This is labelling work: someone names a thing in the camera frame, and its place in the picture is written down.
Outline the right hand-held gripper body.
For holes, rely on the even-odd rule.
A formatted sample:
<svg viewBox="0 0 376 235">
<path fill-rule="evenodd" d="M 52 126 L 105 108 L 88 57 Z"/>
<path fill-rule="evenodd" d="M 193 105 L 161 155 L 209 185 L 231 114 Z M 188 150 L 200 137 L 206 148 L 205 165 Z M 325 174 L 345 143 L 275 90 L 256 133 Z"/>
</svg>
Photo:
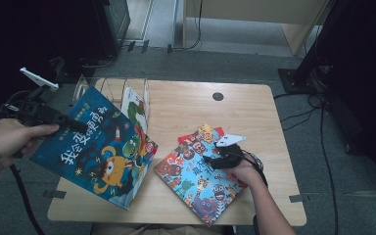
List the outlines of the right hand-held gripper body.
<svg viewBox="0 0 376 235">
<path fill-rule="evenodd" d="M 213 164 L 220 164 L 221 169 L 233 168 L 237 166 L 244 157 L 242 149 L 238 145 L 239 142 L 244 141 L 245 136 L 225 134 L 214 146 L 218 150 L 219 158 L 213 159 Z"/>
</svg>

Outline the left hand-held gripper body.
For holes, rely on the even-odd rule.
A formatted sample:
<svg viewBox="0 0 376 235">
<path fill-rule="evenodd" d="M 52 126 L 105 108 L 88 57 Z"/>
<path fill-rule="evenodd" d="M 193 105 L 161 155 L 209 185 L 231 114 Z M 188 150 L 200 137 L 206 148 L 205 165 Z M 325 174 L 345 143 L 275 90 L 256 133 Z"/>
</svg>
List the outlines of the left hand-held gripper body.
<svg viewBox="0 0 376 235">
<path fill-rule="evenodd" d="M 20 72 L 36 83 L 38 87 L 33 91 L 24 90 L 13 94 L 0 106 L 0 117 L 16 118 L 26 126 L 51 123 L 66 124 L 67 117 L 65 115 L 47 106 L 59 89 L 59 84 L 29 71 L 27 68 L 21 68 Z"/>
</svg>

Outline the colourful animals picture book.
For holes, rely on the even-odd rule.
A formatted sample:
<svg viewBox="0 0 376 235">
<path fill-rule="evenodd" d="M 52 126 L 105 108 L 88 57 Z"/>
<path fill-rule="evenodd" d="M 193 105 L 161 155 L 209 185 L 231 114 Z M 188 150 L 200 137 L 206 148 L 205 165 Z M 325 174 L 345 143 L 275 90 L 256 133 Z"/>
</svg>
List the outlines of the colourful animals picture book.
<svg viewBox="0 0 376 235">
<path fill-rule="evenodd" d="M 154 167 L 155 173 L 207 226 L 212 226 L 246 188 L 233 174 L 213 169 L 203 159 L 219 158 L 214 143 L 221 137 L 204 124 Z"/>
</svg>

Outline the red picture book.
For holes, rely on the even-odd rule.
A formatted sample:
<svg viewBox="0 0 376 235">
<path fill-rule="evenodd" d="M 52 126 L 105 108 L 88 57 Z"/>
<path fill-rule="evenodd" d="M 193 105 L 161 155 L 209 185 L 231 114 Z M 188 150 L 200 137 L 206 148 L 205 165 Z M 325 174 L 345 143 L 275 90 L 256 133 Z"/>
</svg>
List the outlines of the red picture book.
<svg viewBox="0 0 376 235">
<path fill-rule="evenodd" d="M 222 127 L 220 127 L 220 126 L 216 127 L 214 130 L 218 133 L 219 136 L 223 136 L 225 134 Z M 188 135 L 178 137 L 178 143 L 182 144 L 184 141 L 188 140 L 191 135 L 192 134 L 188 134 Z"/>
</svg>

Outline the blue monster picture book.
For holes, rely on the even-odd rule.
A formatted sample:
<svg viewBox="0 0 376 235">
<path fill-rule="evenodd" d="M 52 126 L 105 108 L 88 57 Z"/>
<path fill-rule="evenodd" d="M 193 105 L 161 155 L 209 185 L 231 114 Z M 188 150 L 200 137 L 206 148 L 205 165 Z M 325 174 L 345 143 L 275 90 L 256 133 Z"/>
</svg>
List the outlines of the blue monster picture book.
<svg viewBox="0 0 376 235">
<path fill-rule="evenodd" d="M 30 160 L 127 210 L 158 145 L 94 87 L 75 103 L 69 117 L 87 130 L 60 128 Z"/>
</svg>

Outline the clear acrylic book rack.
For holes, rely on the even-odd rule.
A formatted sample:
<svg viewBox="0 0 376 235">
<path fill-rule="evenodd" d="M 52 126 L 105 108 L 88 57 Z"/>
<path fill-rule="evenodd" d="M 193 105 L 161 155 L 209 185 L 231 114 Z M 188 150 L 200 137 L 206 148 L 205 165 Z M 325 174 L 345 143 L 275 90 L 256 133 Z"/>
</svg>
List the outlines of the clear acrylic book rack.
<svg viewBox="0 0 376 235">
<path fill-rule="evenodd" d="M 109 101 L 121 110 L 121 101 L 124 88 L 133 88 L 145 102 L 147 122 L 150 115 L 150 91 L 147 79 L 142 78 L 102 78 L 81 77 L 75 86 L 72 101 L 75 103 L 89 87 L 99 90 Z"/>
</svg>

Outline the white caterpillar picture book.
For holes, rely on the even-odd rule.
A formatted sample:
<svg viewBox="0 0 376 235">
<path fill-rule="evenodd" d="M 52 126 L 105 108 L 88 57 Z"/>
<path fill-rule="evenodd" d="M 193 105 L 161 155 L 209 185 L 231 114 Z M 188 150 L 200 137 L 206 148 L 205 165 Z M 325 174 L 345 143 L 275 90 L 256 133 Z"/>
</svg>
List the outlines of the white caterpillar picture book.
<svg viewBox="0 0 376 235">
<path fill-rule="evenodd" d="M 139 126 L 143 132 L 147 131 L 148 122 L 143 98 L 130 86 L 124 88 L 121 101 L 121 111 Z"/>
</svg>

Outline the person's right hand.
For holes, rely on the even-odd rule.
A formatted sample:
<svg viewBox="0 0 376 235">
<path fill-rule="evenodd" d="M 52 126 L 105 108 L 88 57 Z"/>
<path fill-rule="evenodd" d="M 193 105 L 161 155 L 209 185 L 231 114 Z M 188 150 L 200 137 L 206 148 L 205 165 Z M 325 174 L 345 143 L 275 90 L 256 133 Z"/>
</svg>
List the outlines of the person's right hand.
<svg viewBox="0 0 376 235">
<path fill-rule="evenodd" d="M 264 187 L 265 184 L 251 163 L 242 160 L 237 166 L 231 169 L 231 172 L 242 182 L 247 184 L 250 188 Z"/>
</svg>

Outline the person's left hand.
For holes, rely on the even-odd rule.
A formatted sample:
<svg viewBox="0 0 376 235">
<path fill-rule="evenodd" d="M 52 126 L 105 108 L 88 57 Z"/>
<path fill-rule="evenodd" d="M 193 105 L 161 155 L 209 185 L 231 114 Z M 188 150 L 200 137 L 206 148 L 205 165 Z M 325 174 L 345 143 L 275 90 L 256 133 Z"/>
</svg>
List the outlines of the person's left hand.
<svg viewBox="0 0 376 235">
<path fill-rule="evenodd" d="M 1 150 L 3 158 L 2 167 L 8 167 L 15 161 L 14 154 L 30 153 L 36 141 L 41 137 L 49 136 L 59 129 L 57 124 L 41 124 L 32 127 L 22 125 L 17 119 L 0 119 L 0 135 L 2 137 Z"/>
</svg>

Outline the grey floor tape strip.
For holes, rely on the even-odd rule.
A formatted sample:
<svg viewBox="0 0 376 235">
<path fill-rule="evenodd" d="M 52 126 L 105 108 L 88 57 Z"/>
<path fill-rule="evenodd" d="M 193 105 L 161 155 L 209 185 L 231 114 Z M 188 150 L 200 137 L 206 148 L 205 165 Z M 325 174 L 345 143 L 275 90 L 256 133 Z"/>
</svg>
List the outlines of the grey floor tape strip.
<svg viewBox="0 0 376 235">
<path fill-rule="evenodd" d="M 291 203 L 307 203 L 310 201 L 309 195 L 291 195 L 289 197 Z"/>
<path fill-rule="evenodd" d="M 46 190 L 43 194 L 45 198 L 58 198 L 63 199 L 66 196 L 65 191 L 59 191 L 59 190 Z"/>
</svg>

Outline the dark curtain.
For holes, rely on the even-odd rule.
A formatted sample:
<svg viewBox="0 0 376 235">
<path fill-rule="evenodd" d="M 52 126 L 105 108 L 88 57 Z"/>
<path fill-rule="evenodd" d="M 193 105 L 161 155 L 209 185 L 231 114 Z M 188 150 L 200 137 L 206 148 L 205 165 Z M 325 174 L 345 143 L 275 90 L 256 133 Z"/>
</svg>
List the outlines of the dark curtain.
<svg viewBox="0 0 376 235">
<path fill-rule="evenodd" d="M 335 0 L 309 66 L 327 66 L 324 83 L 348 144 L 376 163 L 376 0 Z"/>
<path fill-rule="evenodd" d="M 89 0 L 0 0 L 0 105 L 35 84 L 20 73 L 27 68 L 45 78 L 56 73 L 49 61 L 58 56 L 78 63 L 90 14 Z"/>
</svg>

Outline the black computer tower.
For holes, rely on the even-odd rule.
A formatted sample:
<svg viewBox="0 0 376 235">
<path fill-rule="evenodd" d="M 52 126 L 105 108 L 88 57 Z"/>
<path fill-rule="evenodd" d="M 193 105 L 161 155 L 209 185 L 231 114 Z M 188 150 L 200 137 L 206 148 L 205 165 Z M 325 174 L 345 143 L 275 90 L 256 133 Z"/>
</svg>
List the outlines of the black computer tower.
<svg viewBox="0 0 376 235">
<path fill-rule="evenodd" d="M 102 56 L 113 58 L 130 25 L 127 0 L 93 0 L 101 35 Z"/>
</svg>

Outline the light wooden cabinet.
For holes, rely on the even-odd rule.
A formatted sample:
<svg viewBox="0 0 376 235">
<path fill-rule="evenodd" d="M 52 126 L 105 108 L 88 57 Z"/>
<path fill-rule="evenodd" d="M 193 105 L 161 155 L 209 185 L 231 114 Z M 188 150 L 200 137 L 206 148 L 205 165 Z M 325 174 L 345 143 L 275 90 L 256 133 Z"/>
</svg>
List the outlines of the light wooden cabinet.
<svg viewBox="0 0 376 235">
<path fill-rule="evenodd" d="M 293 55 L 304 46 L 332 0 L 183 0 L 183 41 L 188 18 L 281 24 Z"/>
</svg>

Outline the black stand base plate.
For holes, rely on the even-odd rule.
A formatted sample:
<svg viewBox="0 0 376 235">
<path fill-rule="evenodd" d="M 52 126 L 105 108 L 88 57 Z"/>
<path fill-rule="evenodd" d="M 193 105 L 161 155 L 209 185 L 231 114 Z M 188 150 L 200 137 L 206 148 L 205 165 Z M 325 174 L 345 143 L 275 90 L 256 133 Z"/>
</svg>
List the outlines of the black stand base plate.
<svg viewBox="0 0 376 235">
<path fill-rule="evenodd" d="M 283 89 L 287 94 L 318 94 L 326 90 L 326 87 L 318 80 L 315 70 L 304 72 L 278 69 L 277 71 Z"/>
</svg>

